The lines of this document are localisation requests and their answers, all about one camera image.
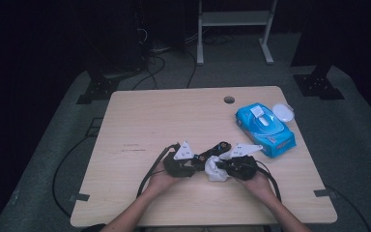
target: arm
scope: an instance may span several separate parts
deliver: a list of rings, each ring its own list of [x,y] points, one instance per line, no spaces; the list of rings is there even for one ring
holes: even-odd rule
[[[271,189],[270,181],[264,174],[257,172],[255,176],[248,181],[236,180],[271,211],[285,232],[311,231],[276,198]]]
[[[158,164],[155,173],[149,180],[149,184],[143,193],[137,197],[123,212],[108,223],[101,232],[109,231],[133,231],[138,221],[144,215],[149,205],[160,194],[169,189],[172,185],[177,183],[179,178],[173,178],[164,170],[162,162]]]

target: wooden table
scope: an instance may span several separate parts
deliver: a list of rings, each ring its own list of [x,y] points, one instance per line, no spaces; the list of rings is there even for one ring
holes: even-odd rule
[[[234,103],[226,103],[233,97]],[[112,95],[71,224],[107,223],[134,199],[141,180],[165,147],[188,141],[200,154],[220,141],[251,143],[236,124],[240,107],[261,102],[272,107],[286,100],[278,87],[124,91]],[[335,222],[337,215],[295,121],[287,123],[297,147],[276,159],[253,154],[271,171],[282,201],[302,222]],[[204,172],[186,178],[156,199],[139,225],[248,225],[276,220],[233,178],[210,182]]]

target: dark background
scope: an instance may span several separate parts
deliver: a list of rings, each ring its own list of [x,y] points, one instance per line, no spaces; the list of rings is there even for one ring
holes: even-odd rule
[[[217,2],[224,10],[269,5],[205,0],[204,7]],[[142,69],[147,52],[136,27],[182,47],[196,33],[196,7],[195,0],[0,1],[0,212],[74,79],[89,66]],[[293,66],[315,65],[328,47],[324,57],[371,104],[371,1],[279,1],[271,32],[303,32]]]

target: gray carpet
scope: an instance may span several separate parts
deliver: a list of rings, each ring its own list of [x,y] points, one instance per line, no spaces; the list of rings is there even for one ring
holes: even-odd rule
[[[269,47],[275,60],[272,66],[266,64],[258,38],[259,35],[237,36],[231,43],[205,46],[205,65],[197,67],[189,88],[279,86],[295,109],[297,124],[322,180],[352,201],[371,226],[371,108],[354,82],[335,67],[329,71],[328,79],[345,100],[304,97],[293,74],[310,73],[313,67],[290,68],[300,35],[270,35]],[[187,50],[195,56],[195,45]],[[164,59],[165,67],[156,74],[157,88],[185,88],[194,67],[191,56],[172,51],[159,57]],[[160,60],[152,59],[149,67],[151,72],[158,70]],[[119,90],[130,90],[147,75],[143,72],[123,80]],[[55,205],[51,190],[58,164],[85,137],[92,119],[103,117],[107,107],[107,101],[76,104],[89,82],[87,73],[78,76],[59,105],[13,198],[1,214],[0,231],[80,231],[70,225],[68,217]],[[153,88],[155,83],[150,78],[137,89]],[[95,137],[85,139],[59,169],[55,190],[69,213],[73,209],[70,198],[79,192],[95,142]],[[332,202],[338,214],[337,222],[309,225],[312,230],[366,231],[343,197]],[[272,231],[278,231],[278,227],[273,226]]]

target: tissue box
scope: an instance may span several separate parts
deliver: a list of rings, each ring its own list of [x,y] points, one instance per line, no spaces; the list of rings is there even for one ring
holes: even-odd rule
[[[294,134],[272,111],[260,103],[240,108],[237,113],[238,126],[270,158],[276,158],[297,145]]]

